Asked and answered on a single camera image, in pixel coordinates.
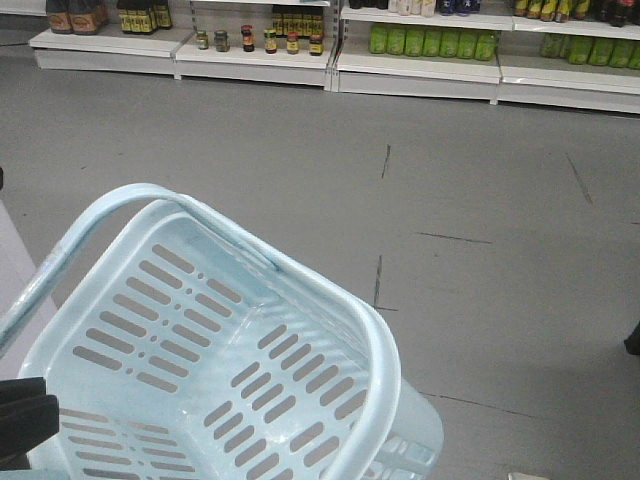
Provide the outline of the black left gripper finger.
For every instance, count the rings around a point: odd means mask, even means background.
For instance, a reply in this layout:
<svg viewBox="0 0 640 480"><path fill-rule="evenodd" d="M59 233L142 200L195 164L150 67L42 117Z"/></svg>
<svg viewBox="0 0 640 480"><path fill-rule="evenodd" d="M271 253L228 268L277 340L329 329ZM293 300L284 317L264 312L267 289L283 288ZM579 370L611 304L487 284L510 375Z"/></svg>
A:
<svg viewBox="0 0 640 480"><path fill-rule="evenodd" d="M55 436L60 429L59 402L42 395L1 405L1 455L20 456Z"/></svg>
<svg viewBox="0 0 640 480"><path fill-rule="evenodd" d="M46 394L46 381L42 377L0 381L0 402L12 403Z"/></svg>

